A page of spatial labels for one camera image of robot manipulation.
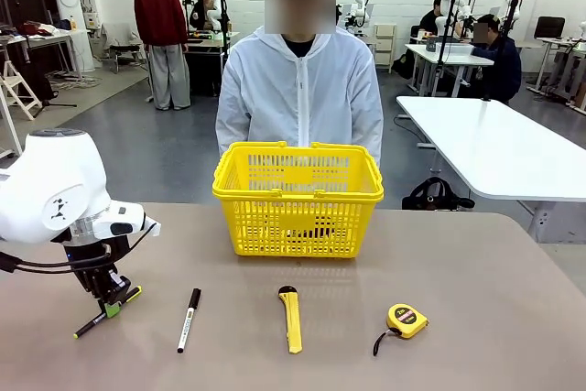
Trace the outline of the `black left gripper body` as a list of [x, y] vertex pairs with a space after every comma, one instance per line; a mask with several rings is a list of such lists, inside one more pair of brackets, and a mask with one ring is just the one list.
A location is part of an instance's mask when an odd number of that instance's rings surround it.
[[114, 237], [93, 244], [69, 246], [68, 260], [81, 285], [99, 299], [113, 294], [113, 274], [118, 274], [115, 262], [129, 250], [126, 237]]

